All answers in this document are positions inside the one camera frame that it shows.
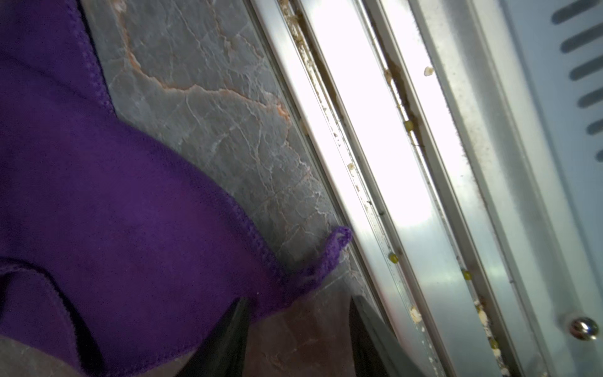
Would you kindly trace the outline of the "purple dishcloth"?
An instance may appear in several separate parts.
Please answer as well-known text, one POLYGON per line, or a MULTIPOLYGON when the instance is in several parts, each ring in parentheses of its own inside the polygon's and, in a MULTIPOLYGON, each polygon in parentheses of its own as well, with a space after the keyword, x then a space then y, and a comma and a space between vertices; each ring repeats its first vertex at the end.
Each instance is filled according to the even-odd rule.
POLYGON ((75 1, 1 4, 1 333, 89 376, 198 350, 320 286, 352 238, 287 272, 226 191, 122 123, 75 1))

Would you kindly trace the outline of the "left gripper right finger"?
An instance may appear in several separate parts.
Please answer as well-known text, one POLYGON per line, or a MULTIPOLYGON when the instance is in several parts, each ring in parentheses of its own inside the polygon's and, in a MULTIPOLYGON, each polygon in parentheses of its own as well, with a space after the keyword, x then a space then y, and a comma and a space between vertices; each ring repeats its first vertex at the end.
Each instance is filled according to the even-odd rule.
POLYGON ((396 336, 363 296, 350 300, 350 339, 357 376, 421 377, 396 336))

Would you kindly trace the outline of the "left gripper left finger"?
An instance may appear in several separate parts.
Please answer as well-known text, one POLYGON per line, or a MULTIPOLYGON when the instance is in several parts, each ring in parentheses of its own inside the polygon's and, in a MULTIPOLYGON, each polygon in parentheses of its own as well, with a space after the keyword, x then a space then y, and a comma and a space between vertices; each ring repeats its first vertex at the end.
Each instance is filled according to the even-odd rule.
POLYGON ((176 376, 242 376, 251 310, 238 298, 176 376))

